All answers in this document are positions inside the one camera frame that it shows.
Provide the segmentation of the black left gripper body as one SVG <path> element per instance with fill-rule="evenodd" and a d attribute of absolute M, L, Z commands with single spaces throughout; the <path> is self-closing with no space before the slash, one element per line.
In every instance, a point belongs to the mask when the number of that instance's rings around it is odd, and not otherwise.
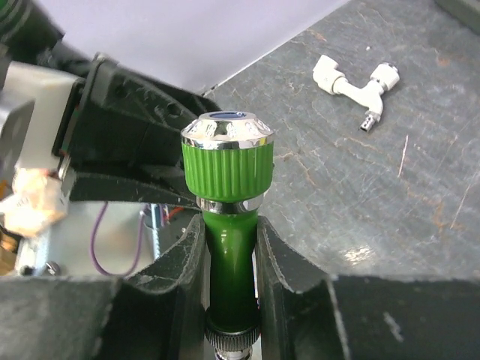
<path fill-rule="evenodd" d="M 175 166 L 180 132 L 219 106 L 103 58 L 52 53 L 52 68 L 79 76 L 52 145 L 74 164 Z"/>

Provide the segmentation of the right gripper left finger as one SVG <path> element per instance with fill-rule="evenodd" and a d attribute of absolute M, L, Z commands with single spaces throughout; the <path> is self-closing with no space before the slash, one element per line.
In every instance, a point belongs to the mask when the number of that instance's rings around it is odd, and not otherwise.
<path fill-rule="evenodd" d="M 203 219 L 133 277 L 1 279 L 3 359 L 201 359 Z"/>

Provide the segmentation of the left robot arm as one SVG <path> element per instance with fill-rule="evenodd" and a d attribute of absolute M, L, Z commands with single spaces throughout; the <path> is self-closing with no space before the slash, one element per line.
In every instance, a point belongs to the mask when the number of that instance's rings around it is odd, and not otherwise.
<path fill-rule="evenodd" d="M 1 3 L 1 44 L 14 61 L 67 81 L 47 152 L 73 202 L 163 203 L 193 209 L 180 133 L 212 100 L 69 47 L 36 1 Z"/>

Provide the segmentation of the green plastic water faucet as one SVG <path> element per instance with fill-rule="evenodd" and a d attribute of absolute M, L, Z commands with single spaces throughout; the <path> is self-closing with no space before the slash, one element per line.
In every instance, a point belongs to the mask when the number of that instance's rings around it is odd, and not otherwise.
<path fill-rule="evenodd" d="M 249 359 L 260 336 L 253 252 L 273 177 L 274 131 L 253 113 L 207 112 L 181 131 L 184 175 L 211 256 L 205 336 L 216 359 Z"/>

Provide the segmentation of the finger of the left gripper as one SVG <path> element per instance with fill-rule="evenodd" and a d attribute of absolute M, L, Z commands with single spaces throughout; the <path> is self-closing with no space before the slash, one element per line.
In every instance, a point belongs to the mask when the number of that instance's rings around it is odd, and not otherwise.
<path fill-rule="evenodd" d="M 196 197 L 188 190 L 182 172 L 136 178 L 92 172 L 69 172 L 70 201 L 162 203 L 187 209 L 197 207 Z"/>

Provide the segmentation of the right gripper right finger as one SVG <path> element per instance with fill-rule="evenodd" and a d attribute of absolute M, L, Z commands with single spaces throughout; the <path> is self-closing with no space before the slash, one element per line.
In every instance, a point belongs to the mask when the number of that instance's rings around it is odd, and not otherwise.
<path fill-rule="evenodd" d="M 264 359 L 477 359 L 479 281 L 329 274 L 257 227 Z"/>

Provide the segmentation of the white pvc elbow fitting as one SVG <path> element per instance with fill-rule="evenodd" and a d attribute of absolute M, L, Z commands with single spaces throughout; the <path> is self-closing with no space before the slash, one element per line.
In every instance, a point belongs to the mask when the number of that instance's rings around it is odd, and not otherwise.
<path fill-rule="evenodd" d="M 17 169 L 12 191 L 1 201 L 3 227 L 11 233 L 35 237 L 68 214 L 62 181 L 47 169 Z"/>

